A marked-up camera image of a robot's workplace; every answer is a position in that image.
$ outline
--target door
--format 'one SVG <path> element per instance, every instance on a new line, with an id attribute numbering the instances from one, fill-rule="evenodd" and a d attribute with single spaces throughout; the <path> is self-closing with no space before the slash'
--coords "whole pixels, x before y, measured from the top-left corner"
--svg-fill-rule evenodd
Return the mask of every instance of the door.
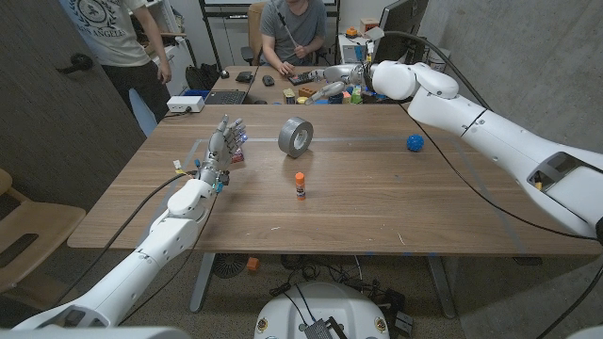
<path id="1" fill-rule="evenodd" d="M 41 202 L 90 210 L 144 141 L 101 66 L 56 0 L 0 2 L 0 168 Z"/>

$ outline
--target glue stick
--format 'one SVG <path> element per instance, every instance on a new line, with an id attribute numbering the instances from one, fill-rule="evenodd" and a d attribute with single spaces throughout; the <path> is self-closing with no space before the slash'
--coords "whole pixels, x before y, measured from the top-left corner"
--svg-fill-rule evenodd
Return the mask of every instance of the glue stick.
<path id="1" fill-rule="evenodd" d="M 295 174 L 295 190 L 298 192 L 298 200 L 305 200 L 305 177 L 301 172 Z"/>

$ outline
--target silver duct tape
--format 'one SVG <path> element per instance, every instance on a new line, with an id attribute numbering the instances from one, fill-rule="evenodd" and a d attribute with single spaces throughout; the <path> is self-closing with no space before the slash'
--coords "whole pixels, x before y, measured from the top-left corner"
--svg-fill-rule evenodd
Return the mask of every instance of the silver duct tape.
<path id="1" fill-rule="evenodd" d="M 279 148 L 296 158 L 308 149 L 313 134 L 312 123 L 298 117 L 291 118 L 285 122 L 279 134 Z"/>

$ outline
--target white t-shirt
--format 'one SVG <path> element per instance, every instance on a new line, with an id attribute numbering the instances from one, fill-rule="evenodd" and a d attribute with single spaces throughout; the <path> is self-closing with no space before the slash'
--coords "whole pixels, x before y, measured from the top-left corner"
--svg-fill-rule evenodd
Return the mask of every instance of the white t-shirt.
<path id="1" fill-rule="evenodd" d="M 146 0 L 60 0 L 101 65 L 142 66 L 151 59 L 136 40 L 128 9 Z"/>

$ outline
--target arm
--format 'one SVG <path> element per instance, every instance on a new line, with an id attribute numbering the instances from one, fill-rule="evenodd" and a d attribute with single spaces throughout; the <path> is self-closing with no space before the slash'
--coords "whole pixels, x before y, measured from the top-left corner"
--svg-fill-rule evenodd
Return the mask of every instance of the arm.
<path id="1" fill-rule="evenodd" d="M 319 50 L 323 43 L 324 37 L 315 36 L 307 46 L 297 46 L 295 48 L 295 55 L 298 58 L 305 58 L 307 55 Z"/>
<path id="2" fill-rule="evenodd" d="M 283 62 L 274 52 L 274 37 L 262 34 L 262 50 L 268 63 L 280 74 L 287 75 L 295 71 L 295 67 L 288 62 Z"/>
<path id="3" fill-rule="evenodd" d="M 168 61 L 168 57 L 166 56 L 166 51 L 163 48 L 163 40 L 161 39 L 161 34 L 159 33 L 159 27 L 157 27 L 157 23 L 155 19 L 153 19 L 153 15 L 146 6 L 141 6 L 133 10 L 134 16 L 139 19 L 140 24 L 142 24 L 142 29 L 144 29 L 144 34 L 149 38 L 149 42 L 157 52 L 159 56 L 159 71 L 157 72 L 157 79 L 161 80 L 162 84 L 169 83 L 171 80 L 171 69 L 170 62 Z"/>
<path id="4" fill-rule="evenodd" d="M 316 75 L 322 74 L 330 82 L 364 85 L 362 69 L 362 65 L 338 65 Z M 528 132 L 458 95 L 459 86 L 453 78 L 423 63 L 384 61 L 373 64 L 369 73 L 375 92 L 395 100 L 412 96 L 408 114 L 413 119 L 460 137 L 511 175 L 568 231 L 597 237 L 603 243 L 603 154 Z"/>
<path id="5" fill-rule="evenodd" d="M 115 327 L 161 268 L 196 243 L 217 196 L 220 177 L 247 136 L 242 120 L 227 125 L 224 116 L 207 145 L 205 158 L 190 179 L 168 200 L 168 209 L 151 225 L 147 238 L 82 297 L 34 315 L 14 330 L 35 330 L 63 323 L 71 312 L 77 327 Z"/>

